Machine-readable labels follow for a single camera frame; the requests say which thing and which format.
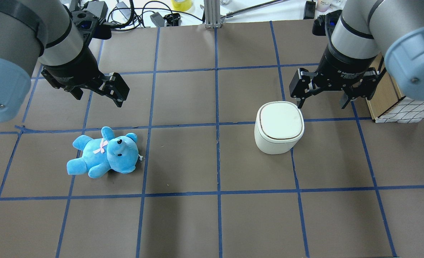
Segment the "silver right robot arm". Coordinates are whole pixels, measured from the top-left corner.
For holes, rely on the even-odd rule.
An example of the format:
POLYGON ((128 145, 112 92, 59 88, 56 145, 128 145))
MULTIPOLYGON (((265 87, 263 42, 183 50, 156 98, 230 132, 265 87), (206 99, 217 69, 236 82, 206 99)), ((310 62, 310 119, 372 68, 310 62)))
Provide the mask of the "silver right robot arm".
POLYGON ((290 83, 299 109, 325 91, 343 91, 341 108, 369 101, 385 74, 404 96, 424 101, 424 0, 348 0, 320 15, 312 33, 328 45, 315 72, 299 68, 290 83))

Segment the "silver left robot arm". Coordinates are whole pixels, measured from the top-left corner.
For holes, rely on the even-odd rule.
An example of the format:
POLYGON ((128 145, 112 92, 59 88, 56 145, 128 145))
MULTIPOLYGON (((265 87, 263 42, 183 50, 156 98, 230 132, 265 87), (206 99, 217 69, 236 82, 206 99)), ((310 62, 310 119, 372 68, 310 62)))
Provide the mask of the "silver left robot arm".
POLYGON ((83 89, 110 98, 118 107, 129 86, 117 72, 104 75, 89 44, 111 38, 104 1, 69 6, 59 0, 0 0, 0 123, 13 119, 27 93, 36 63, 55 89, 80 100, 83 89))

